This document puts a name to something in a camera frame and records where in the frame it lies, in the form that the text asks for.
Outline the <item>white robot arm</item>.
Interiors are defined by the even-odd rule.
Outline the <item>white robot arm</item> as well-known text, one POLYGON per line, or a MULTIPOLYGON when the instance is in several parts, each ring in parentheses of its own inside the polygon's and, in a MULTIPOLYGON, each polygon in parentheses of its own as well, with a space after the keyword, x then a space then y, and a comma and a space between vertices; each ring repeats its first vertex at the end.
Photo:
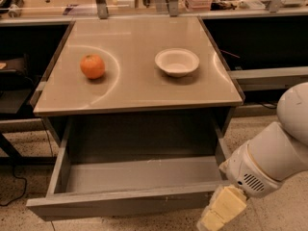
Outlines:
POLYGON ((276 114, 275 122, 220 164, 230 184, 214 191, 198 231, 219 231, 246 208, 250 197, 265 197, 308 170, 308 83, 285 91, 276 114))

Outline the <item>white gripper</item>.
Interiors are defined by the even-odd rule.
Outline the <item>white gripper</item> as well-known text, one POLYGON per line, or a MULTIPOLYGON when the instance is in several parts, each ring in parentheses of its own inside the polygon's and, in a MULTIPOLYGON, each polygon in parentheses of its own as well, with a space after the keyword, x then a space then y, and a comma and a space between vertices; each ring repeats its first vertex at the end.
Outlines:
POLYGON ((236 149, 219 169, 234 186, 219 186, 215 190, 197 222, 198 231, 219 231, 246 208, 246 195, 262 198, 282 186, 257 165, 249 151, 249 141, 236 149))

